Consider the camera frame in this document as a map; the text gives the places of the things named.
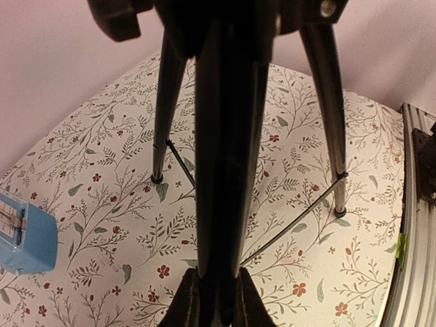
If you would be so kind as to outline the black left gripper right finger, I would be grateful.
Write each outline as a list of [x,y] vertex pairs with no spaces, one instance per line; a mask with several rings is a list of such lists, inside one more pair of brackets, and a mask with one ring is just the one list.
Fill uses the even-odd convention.
[[246,268],[240,268],[232,326],[275,327]]

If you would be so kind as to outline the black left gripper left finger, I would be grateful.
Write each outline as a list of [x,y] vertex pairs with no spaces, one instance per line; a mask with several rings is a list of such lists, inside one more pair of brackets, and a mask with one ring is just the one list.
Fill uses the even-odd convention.
[[158,327],[197,327],[200,316],[199,277],[188,268]]

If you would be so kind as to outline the black music stand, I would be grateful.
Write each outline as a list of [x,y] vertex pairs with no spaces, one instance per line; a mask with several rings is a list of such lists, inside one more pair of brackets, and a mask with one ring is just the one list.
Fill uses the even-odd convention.
[[196,61],[196,191],[199,326],[232,326],[243,240],[260,148],[274,40],[298,31],[322,112],[334,213],[345,208],[345,117],[333,25],[345,1],[90,1],[112,40],[140,37],[155,10],[164,35],[157,88],[152,181],[163,180],[183,72]]

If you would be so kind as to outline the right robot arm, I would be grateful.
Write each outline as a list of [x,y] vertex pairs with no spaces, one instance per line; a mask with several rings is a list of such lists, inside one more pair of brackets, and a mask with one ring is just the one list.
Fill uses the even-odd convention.
[[414,159],[416,163],[417,194],[421,200],[435,206],[435,124],[432,134],[414,128]]

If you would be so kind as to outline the floral table mat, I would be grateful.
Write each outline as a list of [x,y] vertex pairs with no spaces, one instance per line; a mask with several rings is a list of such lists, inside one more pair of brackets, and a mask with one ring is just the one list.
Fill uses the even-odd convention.
[[195,63],[188,62],[163,180],[151,182],[160,57],[154,55],[65,117],[1,186],[53,215],[50,272],[1,273],[2,326],[156,326],[188,268],[196,223],[217,245],[246,214],[240,258],[278,326],[375,326],[401,222],[403,120],[350,91],[345,102],[347,213],[334,214],[330,159],[313,79],[271,65],[250,204],[242,174],[196,191]]

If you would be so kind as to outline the green tape piece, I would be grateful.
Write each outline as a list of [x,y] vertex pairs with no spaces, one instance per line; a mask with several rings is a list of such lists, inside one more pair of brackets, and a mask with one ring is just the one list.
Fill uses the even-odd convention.
[[407,257],[407,241],[407,234],[400,233],[397,240],[395,253],[395,258],[399,263],[400,270],[403,270],[405,266],[405,260]]

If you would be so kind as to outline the blue metronome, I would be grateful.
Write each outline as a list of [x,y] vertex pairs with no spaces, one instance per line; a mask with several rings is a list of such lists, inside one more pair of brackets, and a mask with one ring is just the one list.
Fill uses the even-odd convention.
[[55,268],[56,219],[12,193],[1,190],[1,268],[29,275]]

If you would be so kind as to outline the aluminium front rail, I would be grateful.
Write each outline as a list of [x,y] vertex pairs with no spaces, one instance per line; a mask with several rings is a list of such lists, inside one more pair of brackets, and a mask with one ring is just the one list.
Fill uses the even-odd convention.
[[435,325],[435,206],[417,194],[412,131],[432,134],[435,116],[411,104],[400,109],[404,123],[405,184],[400,233],[407,234],[403,270],[395,258],[392,281],[377,326]]

